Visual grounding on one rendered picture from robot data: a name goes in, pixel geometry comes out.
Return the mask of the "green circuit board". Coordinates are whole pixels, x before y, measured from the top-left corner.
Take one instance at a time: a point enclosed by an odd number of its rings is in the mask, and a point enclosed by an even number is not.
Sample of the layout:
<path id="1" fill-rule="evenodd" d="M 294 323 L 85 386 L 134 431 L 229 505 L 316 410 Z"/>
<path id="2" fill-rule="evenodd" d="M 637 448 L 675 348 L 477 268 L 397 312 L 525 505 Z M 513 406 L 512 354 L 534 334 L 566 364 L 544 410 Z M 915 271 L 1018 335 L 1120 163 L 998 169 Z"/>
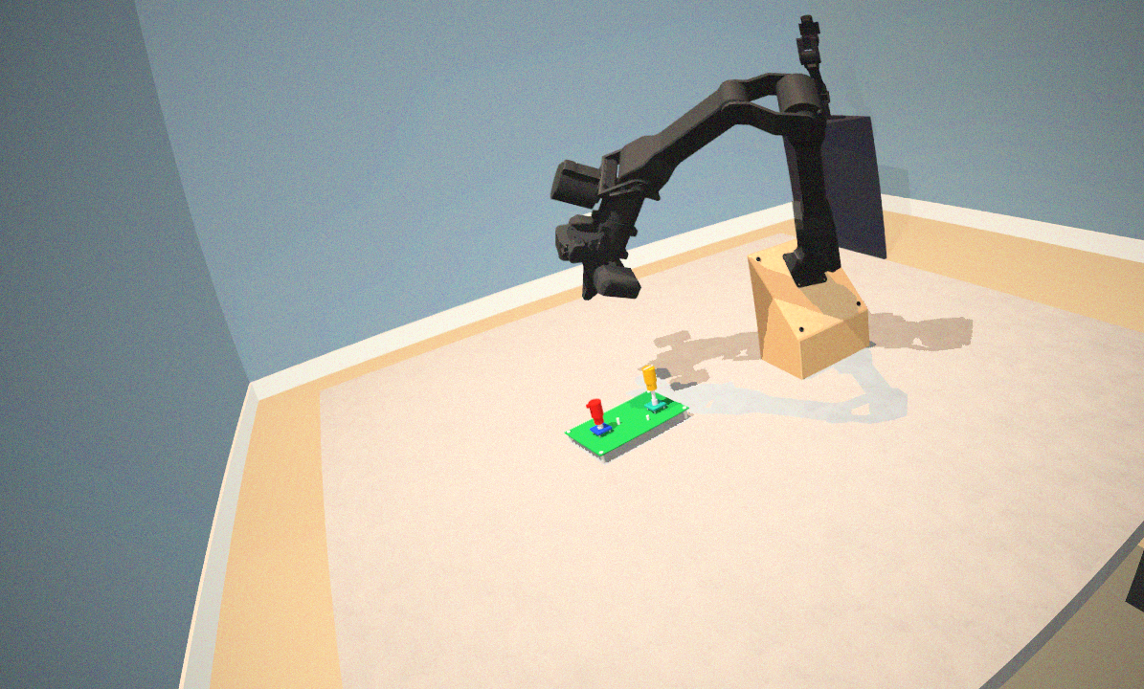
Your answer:
<path id="1" fill-rule="evenodd" d="M 586 406 L 586 409 L 590 409 L 591 419 L 565 431 L 569 442 L 572 439 L 580 442 L 581 445 L 599 456 L 601 464 L 605 464 L 607 451 L 613 451 L 623 445 L 625 442 L 658 427 L 666 420 L 678 415 L 681 411 L 688 419 L 686 410 L 689 406 L 683 406 L 682 403 L 656 393 L 658 378 L 656 378 L 654 367 L 643 367 L 642 374 L 644 374 L 644 385 L 648 387 L 645 393 L 641 393 L 607 411 L 603 411 L 599 398 L 591 399 Z"/>

